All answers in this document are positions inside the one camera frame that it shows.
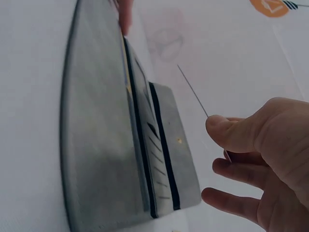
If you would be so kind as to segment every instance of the orange sticker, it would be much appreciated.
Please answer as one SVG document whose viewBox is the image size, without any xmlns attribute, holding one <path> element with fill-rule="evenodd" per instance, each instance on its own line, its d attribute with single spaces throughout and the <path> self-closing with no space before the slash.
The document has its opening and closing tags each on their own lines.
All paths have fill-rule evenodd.
<svg viewBox="0 0 309 232">
<path fill-rule="evenodd" d="M 281 0 L 250 0 L 258 12 L 267 17 L 282 17 L 289 12 L 289 8 Z"/>
</svg>

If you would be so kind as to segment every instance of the needle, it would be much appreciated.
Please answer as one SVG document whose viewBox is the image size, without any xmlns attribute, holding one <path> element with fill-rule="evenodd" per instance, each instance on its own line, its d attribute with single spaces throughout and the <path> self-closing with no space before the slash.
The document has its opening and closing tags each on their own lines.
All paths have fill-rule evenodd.
<svg viewBox="0 0 309 232">
<path fill-rule="evenodd" d="M 193 89 L 192 86 L 190 85 L 190 82 L 189 82 L 188 79 L 185 77 L 185 75 L 184 75 L 182 69 L 179 67 L 179 65 L 177 65 L 177 66 L 178 66 L 178 69 L 180 70 L 180 72 L 182 73 L 184 79 L 185 79 L 186 82 L 188 83 L 189 87 L 191 88 L 192 92 L 194 93 L 195 97 L 197 98 L 198 103 L 200 104 L 200 106 L 202 107 L 202 109 L 203 109 L 203 111 L 205 112 L 206 116 L 208 117 L 208 114 L 207 114 L 205 108 L 203 107 L 203 105 L 202 105 L 201 101 L 199 100 L 197 94 L 195 93 L 194 89 Z"/>
</svg>

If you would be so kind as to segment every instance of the small yellow spot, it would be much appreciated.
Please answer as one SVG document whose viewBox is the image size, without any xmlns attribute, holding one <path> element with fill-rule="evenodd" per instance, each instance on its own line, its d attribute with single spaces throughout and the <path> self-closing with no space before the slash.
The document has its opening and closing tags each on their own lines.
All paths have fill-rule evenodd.
<svg viewBox="0 0 309 232">
<path fill-rule="evenodd" d="M 126 88 L 127 88 L 127 91 L 129 92 L 129 94 L 132 95 L 131 85 L 127 85 Z"/>
</svg>

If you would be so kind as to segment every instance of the dough scraper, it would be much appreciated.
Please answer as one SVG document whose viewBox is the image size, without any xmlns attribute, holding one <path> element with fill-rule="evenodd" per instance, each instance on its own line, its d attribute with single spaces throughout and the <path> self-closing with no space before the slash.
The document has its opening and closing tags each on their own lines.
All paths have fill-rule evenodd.
<svg viewBox="0 0 309 232">
<path fill-rule="evenodd" d="M 72 232 L 126 228 L 201 201 L 172 91 L 148 82 L 107 0 L 76 4 L 60 150 Z"/>
</svg>

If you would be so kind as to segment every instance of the white surface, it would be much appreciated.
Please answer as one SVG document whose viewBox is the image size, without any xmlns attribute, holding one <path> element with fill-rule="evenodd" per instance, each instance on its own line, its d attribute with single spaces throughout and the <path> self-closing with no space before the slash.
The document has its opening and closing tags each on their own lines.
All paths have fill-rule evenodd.
<svg viewBox="0 0 309 232">
<path fill-rule="evenodd" d="M 148 35 L 161 25 L 176 24 L 185 39 L 176 60 L 166 64 L 153 57 L 153 69 L 143 25 L 134 10 L 129 39 L 148 77 L 174 91 L 201 187 L 260 196 L 258 190 L 212 172 L 212 160 L 222 157 L 222 150 L 206 134 L 206 117 L 176 64 L 210 115 L 245 117 L 274 96 L 309 100 L 308 12 L 299 9 L 270 21 L 243 0 L 135 2 L 144 24 L 145 15 L 149 15 L 148 23 L 151 17 L 154 22 Z M 0 0 L 0 231 L 68 231 L 59 170 L 58 117 L 75 3 Z M 158 11 L 167 7 L 181 12 L 183 24 L 159 21 L 163 17 L 158 17 Z M 203 203 L 123 231 L 172 230 L 262 231 Z"/>
<path fill-rule="evenodd" d="M 261 191 L 212 172 L 212 161 L 223 157 L 222 150 L 205 132 L 206 116 L 177 64 L 209 115 L 247 117 L 268 99 L 278 96 L 308 101 L 309 8 L 271 19 L 257 12 L 249 0 L 136 2 L 142 20 L 140 30 L 145 31 L 152 49 L 154 80 L 173 89 L 201 187 L 259 198 Z M 309 4 L 306 0 L 296 3 Z M 158 39 L 155 33 L 166 28 L 184 40 L 179 55 L 170 62 L 160 60 L 158 52 L 153 51 L 153 40 Z M 142 37 L 142 32 L 138 35 L 136 28 L 133 32 L 133 46 L 148 62 L 144 39 L 143 43 L 133 42 Z M 169 39 L 168 34 L 161 36 L 163 41 Z M 263 231 L 204 203 L 179 214 L 184 213 L 186 226 L 181 231 Z"/>
<path fill-rule="evenodd" d="M 0 1 L 0 231 L 67 232 L 59 102 L 75 1 Z"/>
</svg>

